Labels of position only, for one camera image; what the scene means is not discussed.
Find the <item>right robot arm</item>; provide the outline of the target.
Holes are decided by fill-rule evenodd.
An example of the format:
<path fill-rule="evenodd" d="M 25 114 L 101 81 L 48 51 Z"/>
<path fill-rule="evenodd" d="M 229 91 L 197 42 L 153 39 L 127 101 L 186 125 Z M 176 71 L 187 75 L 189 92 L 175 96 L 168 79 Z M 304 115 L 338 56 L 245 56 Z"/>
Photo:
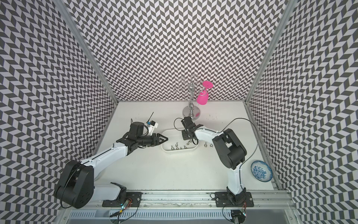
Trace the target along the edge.
<path fill-rule="evenodd" d="M 246 200 L 246 188 L 241 177 L 241 166 L 247 150 L 232 129 L 214 131 L 202 125 L 181 131 L 184 140 L 204 141 L 212 144 L 222 164 L 228 168 L 227 199 L 239 206 Z"/>

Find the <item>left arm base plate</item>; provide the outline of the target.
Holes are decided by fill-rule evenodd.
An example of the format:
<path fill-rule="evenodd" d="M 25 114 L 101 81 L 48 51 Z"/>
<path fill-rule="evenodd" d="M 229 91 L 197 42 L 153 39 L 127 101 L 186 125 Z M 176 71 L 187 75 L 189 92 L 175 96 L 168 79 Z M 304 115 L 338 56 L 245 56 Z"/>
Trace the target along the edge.
<path fill-rule="evenodd" d="M 104 200 L 102 207 L 120 208 L 129 200 L 130 206 L 137 208 L 140 206 L 142 195 L 142 192 L 126 192 L 125 196 L 124 194 L 119 195 L 115 200 Z"/>

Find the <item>white storage box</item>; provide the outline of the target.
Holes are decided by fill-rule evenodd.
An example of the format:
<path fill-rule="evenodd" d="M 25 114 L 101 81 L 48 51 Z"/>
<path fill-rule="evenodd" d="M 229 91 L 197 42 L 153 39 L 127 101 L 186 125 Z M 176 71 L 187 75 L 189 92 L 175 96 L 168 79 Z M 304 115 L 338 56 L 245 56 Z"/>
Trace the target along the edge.
<path fill-rule="evenodd" d="M 164 142 L 163 144 L 161 144 L 161 148 L 164 152 L 166 153 L 184 153 L 184 152 L 191 152 L 191 151 L 194 151 L 196 150 L 196 148 L 198 147 L 198 145 L 187 145 L 187 142 L 189 140 L 183 140 L 182 138 L 182 133 L 181 131 L 177 131 L 176 129 L 168 129 L 168 130 L 165 130 L 162 135 L 164 135 L 165 137 L 168 138 L 168 141 L 167 142 Z M 172 152 L 169 152 L 170 148 L 173 146 L 175 146 L 175 144 L 178 143 L 179 147 L 188 147 L 187 150 L 178 150 L 178 151 L 172 151 Z"/>

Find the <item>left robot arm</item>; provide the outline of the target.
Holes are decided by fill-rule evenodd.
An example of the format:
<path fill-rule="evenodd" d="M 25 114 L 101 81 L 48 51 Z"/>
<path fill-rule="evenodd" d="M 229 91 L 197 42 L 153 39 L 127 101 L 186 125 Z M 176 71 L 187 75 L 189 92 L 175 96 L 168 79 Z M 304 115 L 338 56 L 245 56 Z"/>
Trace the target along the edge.
<path fill-rule="evenodd" d="M 95 185 L 99 174 L 114 162 L 122 159 L 139 147 L 154 147 L 167 142 L 160 133 L 152 135 L 130 135 L 126 133 L 105 151 L 82 161 L 69 161 L 55 185 L 54 197 L 63 203 L 80 209 L 92 201 L 117 202 L 121 206 L 127 200 L 126 187 L 111 182 L 109 185 Z"/>

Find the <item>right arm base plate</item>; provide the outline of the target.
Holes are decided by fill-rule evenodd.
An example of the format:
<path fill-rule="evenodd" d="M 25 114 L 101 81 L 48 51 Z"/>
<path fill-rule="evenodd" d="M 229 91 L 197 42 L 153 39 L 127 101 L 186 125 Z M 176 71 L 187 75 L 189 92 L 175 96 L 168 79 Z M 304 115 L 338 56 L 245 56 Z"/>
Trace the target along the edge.
<path fill-rule="evenodd" d="M 234 195 L 231 192 L 219 191 L 214 193 L 214 199 L 216 207 L 254 207 L 253 198 L 250 192 L 242 191 L 238 195 Z"/>

